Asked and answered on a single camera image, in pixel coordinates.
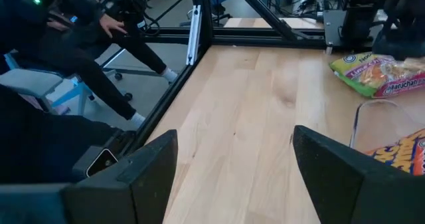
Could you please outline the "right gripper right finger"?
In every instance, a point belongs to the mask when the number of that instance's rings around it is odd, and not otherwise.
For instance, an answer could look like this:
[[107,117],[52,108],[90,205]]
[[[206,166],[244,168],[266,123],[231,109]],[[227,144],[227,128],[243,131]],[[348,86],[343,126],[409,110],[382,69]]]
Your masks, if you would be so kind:
[[321,224],[425,224],[425,176],[305,126],[294,128],[294,152]]

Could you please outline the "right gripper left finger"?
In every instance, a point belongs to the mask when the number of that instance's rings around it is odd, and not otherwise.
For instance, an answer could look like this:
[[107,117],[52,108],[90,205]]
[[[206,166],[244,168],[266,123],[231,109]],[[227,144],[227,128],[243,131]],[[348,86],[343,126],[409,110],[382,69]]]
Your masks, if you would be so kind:
[[162,224],[177,169],[168,130],[118,163],[64,190],[70,224]]

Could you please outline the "green lime chili noodle pack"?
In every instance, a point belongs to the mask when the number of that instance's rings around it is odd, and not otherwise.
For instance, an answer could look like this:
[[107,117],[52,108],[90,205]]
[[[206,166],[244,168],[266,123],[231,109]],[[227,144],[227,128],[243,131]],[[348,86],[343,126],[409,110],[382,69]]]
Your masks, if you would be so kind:
[[367,52],[344,56],[329,67],[345,84],[369,98],[388,98],[425,87],[425,57],[396,60]]

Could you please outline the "orange Saucy Noods noodle pack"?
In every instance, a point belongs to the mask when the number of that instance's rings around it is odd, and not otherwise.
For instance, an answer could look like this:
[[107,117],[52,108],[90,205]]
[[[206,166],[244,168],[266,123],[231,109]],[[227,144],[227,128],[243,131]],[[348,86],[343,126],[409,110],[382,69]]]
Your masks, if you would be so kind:
[[425,128],[366,154],[412,175],[425,175]]

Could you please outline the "black smartphone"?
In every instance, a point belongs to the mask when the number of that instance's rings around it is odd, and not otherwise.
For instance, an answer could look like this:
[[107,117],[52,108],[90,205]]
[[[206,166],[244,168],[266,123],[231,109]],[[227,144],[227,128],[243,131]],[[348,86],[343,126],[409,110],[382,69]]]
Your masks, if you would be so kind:
[[86,176],[90,177],[118,162],[118,159],[109,149],[103,149],[86,169]]

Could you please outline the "clear plastic bin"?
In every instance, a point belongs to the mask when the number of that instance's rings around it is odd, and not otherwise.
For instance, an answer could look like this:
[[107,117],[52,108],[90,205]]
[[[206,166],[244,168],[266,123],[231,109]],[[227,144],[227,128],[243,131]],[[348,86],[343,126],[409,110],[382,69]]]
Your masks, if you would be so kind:
[[349,146],[368,152],[424,128],[425,117],[415,116],[402,105],[390,100],[368,100],[356,109]]

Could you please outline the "person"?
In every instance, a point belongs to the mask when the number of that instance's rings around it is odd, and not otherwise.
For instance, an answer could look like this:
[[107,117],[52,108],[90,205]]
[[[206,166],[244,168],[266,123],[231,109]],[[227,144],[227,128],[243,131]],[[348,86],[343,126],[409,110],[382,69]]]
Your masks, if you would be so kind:
[[86,174],[73,167],[90,147],[134,134],[82,116],[44,112],[0,85],[0,185],[82,181]]
[[[0,45],[9,52],[13,49],[31,59],[43,62],[55,69],[77,74],[117,114],[141,126],[145,117],[139,114],[114,86],[88,53],[71,41],[62,38],[59,30],[47,26],[48,6],[54,0],[0,0]],[[107,14],[97,0],[63,0],[74,14],[88,21],[86,30],[96,36],[107,36],[99,24]],[[135,58],[168,82],[177,78],[171,70],[145,43],[137,37],[112,30],[112,42],[129,51]]]

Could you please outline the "person's hand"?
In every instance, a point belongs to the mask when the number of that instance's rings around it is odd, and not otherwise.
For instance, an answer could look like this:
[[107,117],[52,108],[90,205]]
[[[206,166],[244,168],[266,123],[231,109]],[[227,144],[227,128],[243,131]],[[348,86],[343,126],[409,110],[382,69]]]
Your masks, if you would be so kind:
[[103,14],[99,20],[99,24],[102,29],[105,31],[109,38],[112,38],[112,30],[119,31],[123,34],[127,34],[128,32],[124,29],[124,23],[115,20],[107,14]]
[[63,20],[49,20],[47,26],[59,31],[66,31],[73,28],[73,24]]

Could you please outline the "silver aluminium bracket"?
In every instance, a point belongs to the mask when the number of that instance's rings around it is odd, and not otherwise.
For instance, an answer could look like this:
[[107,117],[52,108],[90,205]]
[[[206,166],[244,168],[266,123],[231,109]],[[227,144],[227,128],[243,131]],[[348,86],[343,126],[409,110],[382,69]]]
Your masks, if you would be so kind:
[[187,46],[186,65],[193,66],[197,59],[199,48],[199,36],[201,32],[202,11],[200,5],[194,5],[192,9],[191,26],[189,33],[189,42]]

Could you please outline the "black aluminium table frame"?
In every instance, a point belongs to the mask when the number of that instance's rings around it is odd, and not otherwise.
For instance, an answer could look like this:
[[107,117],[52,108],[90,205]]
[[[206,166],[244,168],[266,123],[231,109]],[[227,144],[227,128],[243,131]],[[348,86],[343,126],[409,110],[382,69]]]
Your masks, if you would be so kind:
[[[269,29],[264,28],[214,28],[209,0],[193,0],[202,11],[201,32],[197,59],[193,66],[186,65],[177,80],[165,91],[144,124],[137,130],[132,142],[127,142],[121,155],[128,155],[142,147],[158,125],[170,105],[182,90],[203,56],[213,45],[236,45],[242,47],[284,47],[292,49],[324,49],[324,29],[291,28],[285,20],[280,20],[261,0],[245,0],[251,8],[263,18]],[[148,38],[149,43],[189,42],[190,29],[170,28],[160,30],[155,38]]]

